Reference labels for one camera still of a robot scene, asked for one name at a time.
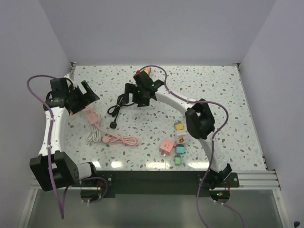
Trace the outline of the pink power strip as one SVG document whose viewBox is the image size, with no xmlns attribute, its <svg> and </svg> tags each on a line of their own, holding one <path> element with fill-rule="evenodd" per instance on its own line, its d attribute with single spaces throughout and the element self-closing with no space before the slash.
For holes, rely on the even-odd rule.
<svg viewBox="0 0 304 228">
<path fill-rule="evenodd" d="M 95 111 L 93 110 L 92 106 L 87 106 L 83 110 L 83 112 L 86 115 L 86 117 L 91 125 L 95 125 L 96 123 L 98 123 L 98 117 L 96 116 Z"/>
</svg>

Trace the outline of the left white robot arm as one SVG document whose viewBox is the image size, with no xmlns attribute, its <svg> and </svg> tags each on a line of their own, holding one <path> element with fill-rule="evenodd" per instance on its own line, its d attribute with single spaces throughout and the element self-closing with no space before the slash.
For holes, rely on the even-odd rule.
<svg viewBox="0 0 304 228">
<path fill-rule="evenodd" d="M 29 166 L 43 191 L 69 187 L 80 181 L 87 186 L 98 182 L 92 162 L 76 164 L 65 152 L 67 119 L 99 100 L 85 80 L 81 85 L 84 93 L 70 78 L 51 76 L 51 90 L 45 98 L 38 99 L 43 104 L 46 127 L 38 156 L 30 159 Z"/>
</svg>

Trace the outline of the teal plug adapter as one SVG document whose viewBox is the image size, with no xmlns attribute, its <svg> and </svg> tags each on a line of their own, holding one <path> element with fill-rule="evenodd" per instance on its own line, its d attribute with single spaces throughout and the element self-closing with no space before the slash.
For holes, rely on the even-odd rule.
<svg viewBox="0 0 304 228">
<path fill-rule="evenodd" d="M 176 145 L 176 154 L 181 155 L 185 153 L 185 146 L 184 144 L 177 144 Z"/>
</svg>

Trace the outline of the yellow small plug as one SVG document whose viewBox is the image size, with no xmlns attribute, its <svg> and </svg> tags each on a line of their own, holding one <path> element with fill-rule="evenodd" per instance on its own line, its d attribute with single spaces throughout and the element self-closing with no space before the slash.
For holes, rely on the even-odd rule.
<svg viewBox="0 0 304 228">
<path fill-rule="evenodd" d="M 176 131 L 184 130 L 184 125 L 181 121 L 177 121 L 174 123 L 174 128 Z"/>
</svg>

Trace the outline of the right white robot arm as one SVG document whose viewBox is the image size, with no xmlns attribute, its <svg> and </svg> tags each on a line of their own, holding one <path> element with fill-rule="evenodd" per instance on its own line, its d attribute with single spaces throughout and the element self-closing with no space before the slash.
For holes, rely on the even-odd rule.
<svg viewBox="0 0 304 228">
<path fill-rule="evenodd" d="M 126 83 L 124 87 L 125 102 L 132 102 L 138 107 L 150 105 L 150 100 L 162 102 L 176 109 L 186 118 L 186 130 L 188 134 L 197 139 L 207 156 L 209 168 L 202 178 L 205 188 L 214 189 L 228 182 L 228 176 L 232 172 L 231 166 L 216 141 L 215 134 L 222 127 L 215 128 L 215 119 L 208 102 L 204 99 L 198 101 L 187 98 L 170 90 L 165 81 L 153 81 L 150 76 L 142 71 L 134 77 L 135 84 Z"/>
</svg>

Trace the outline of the green plug adapter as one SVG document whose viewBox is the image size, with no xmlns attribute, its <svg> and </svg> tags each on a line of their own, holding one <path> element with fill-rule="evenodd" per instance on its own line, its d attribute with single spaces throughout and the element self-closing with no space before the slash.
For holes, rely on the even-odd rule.
<svg viewBox="0 0 304 228">
<path fill-rule="evenodd" d="M 174 165 L 175 166 L 180 166 L 181 165 L 181 155 L 180 154 L 176 154 L 174 157 Z"/>
</svg>

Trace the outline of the white power strip cartoon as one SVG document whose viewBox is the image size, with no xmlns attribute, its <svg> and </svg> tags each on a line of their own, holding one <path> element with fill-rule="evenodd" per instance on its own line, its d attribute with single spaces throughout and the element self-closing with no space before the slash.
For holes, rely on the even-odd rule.
<svg viewBox="0 0 304 228">
<path fill-rule="evenodd" d="M 185 144 L 189 139 L 188 132 L 185 130 L 175 131 L 175 140 L 177 144 Z"/>
</svg>

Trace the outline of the pink cube plug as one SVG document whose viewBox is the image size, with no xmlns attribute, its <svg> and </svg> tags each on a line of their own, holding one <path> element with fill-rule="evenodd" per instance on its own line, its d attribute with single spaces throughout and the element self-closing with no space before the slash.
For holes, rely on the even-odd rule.
<svg viewBox="0 0 304 228">
<path fill-rule="evenodd" d="M 174 147 L 174 141 L 169 139 L 163 139 L 162 143 L 159 146 L 159 152 L 162 156 L 170 155 Z"/>
</svg>

